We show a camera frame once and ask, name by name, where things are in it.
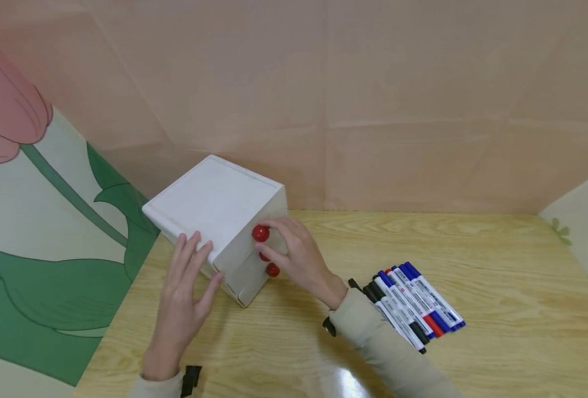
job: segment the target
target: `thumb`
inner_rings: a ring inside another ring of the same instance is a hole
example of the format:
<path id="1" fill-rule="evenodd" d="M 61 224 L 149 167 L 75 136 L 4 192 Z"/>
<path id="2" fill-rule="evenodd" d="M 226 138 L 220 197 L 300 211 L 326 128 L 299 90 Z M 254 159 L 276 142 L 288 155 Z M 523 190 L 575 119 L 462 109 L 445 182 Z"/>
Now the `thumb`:
<path id="1" fill-rule="evenodd" d="M 257 243 L 255 247 L 257 248 L 258 251 L 260 251 L 261 253 L 264 253 L 264 255 L 266 255 L 267 258 L 270 259 L 270 261 L 272 261 L 274 264 L 278 265 L 278 267 L 283 268 L 284 266 L 286 266 L 286 261 L 287 261 L 286 255 L 282 255 L 281 253 L 277 252 L 272 247 L 269 247 L 268 245 L 266 245 L 264 243 Z"/>
<path id="2" fill-rule="evenodd" d="M 216 291 L 219 290 L 223 276 L 223 273 L 216 273 L 212 279 L 210 279 L 210 284 L 208 284 L 205 292 L 203 292 L 203 296 L 199 298 L 199 302 L 195 305 L 197 314 L 200 317 L 206 318 L 210 315 L 210 310 L 213 309 Z"/>

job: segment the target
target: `beige sleeve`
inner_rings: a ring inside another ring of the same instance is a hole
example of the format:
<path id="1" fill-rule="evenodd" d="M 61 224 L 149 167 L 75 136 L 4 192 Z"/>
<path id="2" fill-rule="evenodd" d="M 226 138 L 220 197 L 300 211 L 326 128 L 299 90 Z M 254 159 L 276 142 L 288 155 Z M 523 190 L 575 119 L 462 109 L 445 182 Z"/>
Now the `beige sleeve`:
<path id="1" fill-rule="evenodd" d="M 139 374 L 128 398 L 180 398 L 184 370 L 170 380 L 148 381 Z"/>
<path id="2" fill-rule="evenodd" d="M 330 311 L 336 330 L 382 378 L 394 397 L 462 397 L 439 370 L 386 322 L 357 289 L 349 289 L 336 311 Z"/>

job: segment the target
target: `pink backdrop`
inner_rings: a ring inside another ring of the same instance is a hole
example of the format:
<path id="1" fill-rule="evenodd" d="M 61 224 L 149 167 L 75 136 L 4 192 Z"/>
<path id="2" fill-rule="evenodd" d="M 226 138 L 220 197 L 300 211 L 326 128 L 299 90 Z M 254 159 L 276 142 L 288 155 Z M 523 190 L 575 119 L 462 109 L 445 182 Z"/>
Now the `pink backdrop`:
<path id="1" fill-rule="evenodd" d="M 0 46 L 148 195 L 536 213 L 588 178 L 588 0 L 5 0 Z"/>

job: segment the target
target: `white box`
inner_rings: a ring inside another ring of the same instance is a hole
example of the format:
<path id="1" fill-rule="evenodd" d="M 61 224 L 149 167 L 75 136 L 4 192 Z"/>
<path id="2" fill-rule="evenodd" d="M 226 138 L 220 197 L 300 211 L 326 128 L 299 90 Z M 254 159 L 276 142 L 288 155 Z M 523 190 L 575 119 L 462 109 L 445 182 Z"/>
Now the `white box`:
<path id="1" fill-rule="evenodd" d="M 247 307 L 268 280 L 252 238 L 252 229 L 268 218 L 287 215 L 285 186 L 234 163 L 210 155 L 143 207 L 144 214 L 172 244 L 181 232 L 201 231 L 213 251 L 201 272 L 225 273 L 222 289 Z M 266 241 L 285 253 L 281 235 L 270 230 Z"/>

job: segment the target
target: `light wood grain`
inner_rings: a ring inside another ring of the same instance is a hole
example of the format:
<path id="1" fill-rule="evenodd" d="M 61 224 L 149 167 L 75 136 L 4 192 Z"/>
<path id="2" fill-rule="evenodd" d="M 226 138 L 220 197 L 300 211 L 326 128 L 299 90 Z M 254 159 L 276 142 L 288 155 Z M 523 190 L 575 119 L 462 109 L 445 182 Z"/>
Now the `light wood grain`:
<path id="1" fill-rule="evenodd" d="M 427 357 L 467 397 L 588 397 L 588 278 L 538 217 L 292 211 L 327 264 L 369 281 L 410 260 L 468 326 Z M 172 247 L 160 237 L 93 356 L 76 397 L 123 397 L 153 331 Z M 199 289 L 206 285 L 200 277 Z M 219 294 L 184 364 L 196 397 L 387 397 L 377 376 L 321 327 L 327 309 L 286 277 L 247 309 Z"/>

